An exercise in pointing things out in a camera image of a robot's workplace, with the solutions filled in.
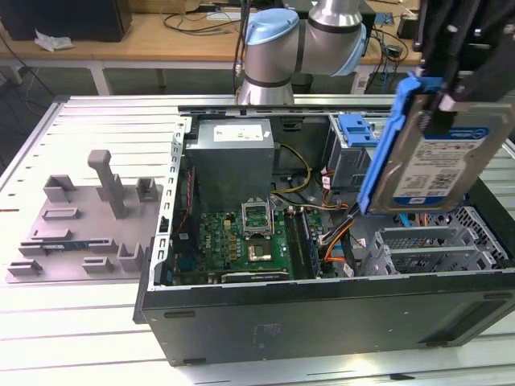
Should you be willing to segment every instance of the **sticker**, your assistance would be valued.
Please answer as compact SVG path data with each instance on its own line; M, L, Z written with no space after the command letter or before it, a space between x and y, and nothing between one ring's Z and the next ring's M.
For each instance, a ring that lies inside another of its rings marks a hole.
M54 244L54 245L41 245L43 249L64 249L64 245L62 244Z
M326 175L322 177L322 185L324 189L331 189L331 177L327 177Z
M344 273L347 277L354 277L354 269L352 269L347 263L344 264Z
M217 125L214 129L215 142L262 141L261 125Z
M446 197L467 168L465 158L487 134L486 128L453 128L444 135L426 135L404 170L395 201L432 204Z

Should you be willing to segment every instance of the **robotic arm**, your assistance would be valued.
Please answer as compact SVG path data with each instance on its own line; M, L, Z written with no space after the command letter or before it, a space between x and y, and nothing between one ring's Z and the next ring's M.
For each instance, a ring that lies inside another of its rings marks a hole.
M515 127L515 0L422 0L415 74L398 85L362 213L451 211Z
M294 72L347 75L359 64L366 30L360 0L319 0L309 19L293 10L254 15L247 29L245 81L239 105L293 104Z

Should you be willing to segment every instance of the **screw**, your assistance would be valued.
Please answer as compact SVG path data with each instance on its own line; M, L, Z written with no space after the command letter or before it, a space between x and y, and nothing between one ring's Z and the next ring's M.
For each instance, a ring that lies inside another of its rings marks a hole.
M506 24L503 32L505 34L512 34L513 32L515 32L515 26L513 24Z

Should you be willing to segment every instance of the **wooden desk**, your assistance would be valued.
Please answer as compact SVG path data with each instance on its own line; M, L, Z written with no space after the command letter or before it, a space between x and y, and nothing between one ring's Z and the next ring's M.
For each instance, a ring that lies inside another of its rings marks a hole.
M389 11L394 15L405 8L379 2L370 2L377 11ZM176 25L179 18L170 23ZM222 23L214 20L184 20L181 28L192 29ZM6 37L11 48L27 65L32 67L88 68L92 73L99 95L111 94L109 82L105 78L105 68L153 68L158 69L159 83L164 85L163 69L230 69L233 66L234 48L237 41L239 23L222 27L223 35L192 36L167 29L159 14L134 14L130 30L120 43L93 41L74 41L74 48L49 52L32 41L13 41L5 30L0 33ZM384 31L395 34L397 27L383 27ZM356 69L352 93L363 93L366 81L379 63L381 51L377 41L371 40L366 56ZM419 62L419 54L411 52L398 71L411 69ZM0 66L8 68L19 66L3 44L0 44ZM17 71L10 71L15 81L21 82Z

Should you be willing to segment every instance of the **power cable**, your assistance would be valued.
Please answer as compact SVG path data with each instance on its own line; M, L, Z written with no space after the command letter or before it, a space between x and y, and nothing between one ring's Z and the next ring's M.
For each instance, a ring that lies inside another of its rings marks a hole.
M18 61L20 62L20 64L22 66L24 66L32 75L34 75L34 78L36 78L38 80L38 82L41 83L41 85L43 87L45 87L45 89L48 91L48 93L50 93L53 97L55 97L55 93L41 80L41 78L39 78L39 76L32 70L32 68L30 68L29 66L27 66L25 64L25 62L18 56L18 54L16 54L16 52L14 52L12 50L12 48L10 47L9 43L6 41L6 39L3 37L3 34L0 33L0 39L3 41L4 45L6 46L7 50L9 50L10 54Z

